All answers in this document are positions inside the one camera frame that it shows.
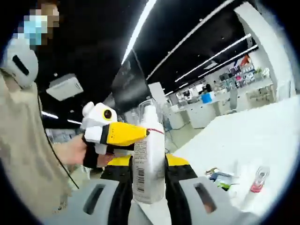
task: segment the black ceiling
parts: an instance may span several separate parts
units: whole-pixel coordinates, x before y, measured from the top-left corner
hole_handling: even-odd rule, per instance
[[[134,50],[145,75],[171,51],[222,0],[157,0],[135,43]],[[103,101],[111,92],[129,39],[146,0],[65,0],[59,5],[60,27],[53,39],[37,50],[37,84],[43,109],[59,116],[46,119],[46,127],[73,126],[67,119],[81,121],[82,107],[89,101]],[[165,93],[187,81],[196,80],[203,68],[175,83],[195,66],[245,36],[233,8],[235,1],[195,32],[154,73],[148,82],[161,82]],[[248,48],[244,41],[214,59],[224,62]],[[84,92],[62,102],[45,90],[49,82],[67,73],[76,74]]]

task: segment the beige jacket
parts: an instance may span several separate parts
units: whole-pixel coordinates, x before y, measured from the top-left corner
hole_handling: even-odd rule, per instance
[[[45,134],[37,86],[22,90],[0,71],[0,158],[23,203],[44,218],[63,209],[71,191]]]

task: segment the white spray bottle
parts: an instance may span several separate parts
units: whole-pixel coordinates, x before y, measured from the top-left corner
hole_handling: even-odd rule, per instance
[[[152,204],[165,194],[165,133],[162,113],[153,99],[141,103],[139,125],[149,135],[135,143],[133,157],[133,195],[138,202]]]

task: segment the floor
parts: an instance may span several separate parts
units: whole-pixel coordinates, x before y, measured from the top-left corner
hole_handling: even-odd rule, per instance
[[[165,141],[165,148],[166,152],[173,153],[178,148],[181,148],[184,144],[186,144],[189,140],[191,140],[195,135],[200,133],[203,129],[193,129],[191,124],[188,123],[180,129],[171,130],[166,133],[166,141]],[[79,188],[82,188],[89,180],[87,174],[82,172],[81,167],[75,169],[71,177],[78,185]],[[101,177],[101,173],[91,173],[91,179],[98,179]],[[69,184],[73,190],[77,190],[75,184],[69,179]]]

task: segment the barcode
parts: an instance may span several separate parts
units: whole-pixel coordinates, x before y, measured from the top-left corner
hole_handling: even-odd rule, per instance
[[[145,184],[145,180],[144,180],[144,176],[145,176],[145,169],[144,168],[137,168],[137,190],[140,192],[144,192],[144,184]]]

